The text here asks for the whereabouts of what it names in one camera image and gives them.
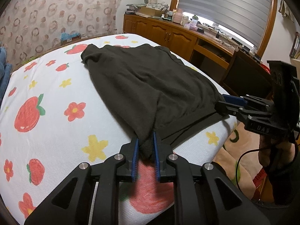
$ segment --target metal bolt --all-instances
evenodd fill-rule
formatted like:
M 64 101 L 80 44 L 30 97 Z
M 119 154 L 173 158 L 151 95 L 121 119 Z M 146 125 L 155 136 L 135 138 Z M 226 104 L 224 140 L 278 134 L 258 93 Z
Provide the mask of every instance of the metal bolt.
M 122 154 L 116 154 L 115 155 L 115 159 L 118 160 L 118 161 L 122 160 L 123 158 L 124 158 L 124 156 Z
M 172 161 L 175 161 L 175 160 L 178 159 L 178 156 L 176 154 L 170 154 L 169 159 L 172 160 Z
M 82 170 L 87 169 L 88 166 L 89 166 L 89 165 L 88 165 L 88 163 L 86 163 L 86 162 L 82 162 L 82 163 L 79 164 L 79 168 L 82 169 Z
M 204 168 L 207 170 L 212 170 L 214 168 L 214 165 L 212 165 L 211 163 L 205 163 Z

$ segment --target bed sheet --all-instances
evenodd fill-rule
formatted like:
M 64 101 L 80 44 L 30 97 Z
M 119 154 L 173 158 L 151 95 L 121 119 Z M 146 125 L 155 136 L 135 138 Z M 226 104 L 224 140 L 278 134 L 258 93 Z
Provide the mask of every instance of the bed sheet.
M 88 44 L 126 48 L 145 43 L 158 46 L 134 34 L 90 39 L 49 52 L 12 73 L 0 109 L 0 193 L 21 225 L 79 163 L 104 162 L 133 136 L 101 100 L 81 52 Z M 235 125 L 236 118 L 228 117 L 174 152 L 197 165 L 211 162 Z M 153 165 L 140 161 L 136 183 L 120 184 L 119 224 L 147 224 L 172 204 L 173 184 L 157 183 Z

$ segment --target cabinet door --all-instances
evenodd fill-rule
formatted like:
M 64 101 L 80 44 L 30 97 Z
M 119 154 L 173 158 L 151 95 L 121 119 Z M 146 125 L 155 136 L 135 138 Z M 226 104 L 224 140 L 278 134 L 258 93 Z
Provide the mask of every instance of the cabinet door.
M 135 18 L 130 17 L 128 15 L 124 16 L 124 24 L 123 24 L 123 31 L 126 33 L 134 33 L 134 22 Z
M 181 30 L 170 28 L 167 47 L 170 51 L 189 61 L 196 41 L 196 36 Z
M 161 45 L 167 45 L 169 26 L 160 23 L 152 22 L 150 24 L 149 40 Z
M 139 19 L 137 18 L 136 21 L 135 21 L 135 25 L 134 25 L 134 34 L 137 34 L 137 35 L 140 35 L 144 38 L 147 38 L 148 39 L 148 24 L 150 22 L 145 20 L 145 19 Z

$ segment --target window blind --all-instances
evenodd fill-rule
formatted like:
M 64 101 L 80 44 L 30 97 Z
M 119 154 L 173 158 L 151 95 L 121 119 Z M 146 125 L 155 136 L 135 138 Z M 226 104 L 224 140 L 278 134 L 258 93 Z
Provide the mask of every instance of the window blind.
M 258 46 L 270 5 L 271 0 L 179 0 L 177 7 L 223 25 Z

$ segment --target human hand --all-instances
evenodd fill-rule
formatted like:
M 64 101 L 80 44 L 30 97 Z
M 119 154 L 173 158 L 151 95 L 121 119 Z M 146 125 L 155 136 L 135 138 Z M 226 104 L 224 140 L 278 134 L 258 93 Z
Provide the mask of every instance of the human hand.
M 261 135 L 259 139 L 259 148 L 271 147 L 272 144 L 275 144 L 277 141 L 278 140 L 271 139 L 271 137 Z M 276 166 L 276 169 L 278 170 L 294 160 L 295 146 L 286 140 L 276 145 L 276 148 L 282 150 L 282 154 Z M 258 160 L 263 167 L 267 167 L 270 164 L 270 153 L 271 149 L 258 152 Z

